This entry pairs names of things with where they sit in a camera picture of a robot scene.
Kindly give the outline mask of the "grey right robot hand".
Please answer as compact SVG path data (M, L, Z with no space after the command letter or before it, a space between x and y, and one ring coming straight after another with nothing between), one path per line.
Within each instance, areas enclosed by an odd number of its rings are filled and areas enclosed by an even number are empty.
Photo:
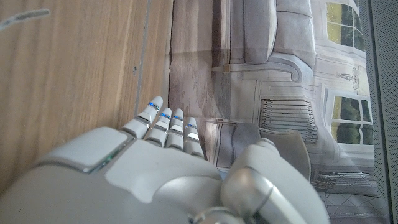
M302 138L282 147L250 123L205 159L197 123L156 96L116 130L96 128L42 156L1 197L2 223L328 223Z

